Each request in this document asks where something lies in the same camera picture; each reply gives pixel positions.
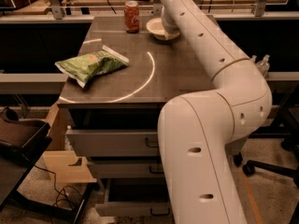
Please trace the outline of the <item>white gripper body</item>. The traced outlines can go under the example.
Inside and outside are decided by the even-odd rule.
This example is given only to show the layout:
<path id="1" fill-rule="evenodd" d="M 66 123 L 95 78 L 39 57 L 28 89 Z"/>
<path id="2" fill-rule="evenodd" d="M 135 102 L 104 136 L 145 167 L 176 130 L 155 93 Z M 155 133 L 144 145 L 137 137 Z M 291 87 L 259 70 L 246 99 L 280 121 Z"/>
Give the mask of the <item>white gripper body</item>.
<path id="1" fill-rule="evenodd" d="M 162 7 L 161 19 L 162 19 L 162 25 L 163 25 L 164 29 L 169 34 L 175 34 L 178 32 L 178 27 L 177 27 L 176 23 L 173 21 L 171 16 L 167 13 L 165 7 Z"/>

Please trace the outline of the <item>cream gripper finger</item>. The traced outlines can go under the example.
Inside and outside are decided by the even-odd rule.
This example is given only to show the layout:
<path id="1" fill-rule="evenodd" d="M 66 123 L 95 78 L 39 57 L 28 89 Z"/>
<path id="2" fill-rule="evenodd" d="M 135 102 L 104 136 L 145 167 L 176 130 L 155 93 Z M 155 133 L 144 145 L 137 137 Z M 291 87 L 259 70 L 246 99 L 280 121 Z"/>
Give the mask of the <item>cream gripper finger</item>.
<path id="1" fill-rule="evenodd" d="M 174 34 L 170 34 L 167 31 L 164 31 L 165 40 L 172 40 L 172 39 L 177 38 L 178 36 L 179 36 L 179 32 L 178 33 L 174 33 Z"/>

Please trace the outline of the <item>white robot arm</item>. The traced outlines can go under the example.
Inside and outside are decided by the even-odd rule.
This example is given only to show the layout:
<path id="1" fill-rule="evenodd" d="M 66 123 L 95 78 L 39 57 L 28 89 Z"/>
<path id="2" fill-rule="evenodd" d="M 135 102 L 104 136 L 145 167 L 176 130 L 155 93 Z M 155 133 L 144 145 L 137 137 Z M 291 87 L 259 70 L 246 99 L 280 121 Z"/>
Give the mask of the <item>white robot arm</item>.
<path id="1" fill-rule="evenodd" d="M 176 224 L 247 224 L 225 147 L 267 119 L 272 94 L 249 57 L 193 0 L 160 0 L 212 80 L 168 101 L 158 142 Z"/>

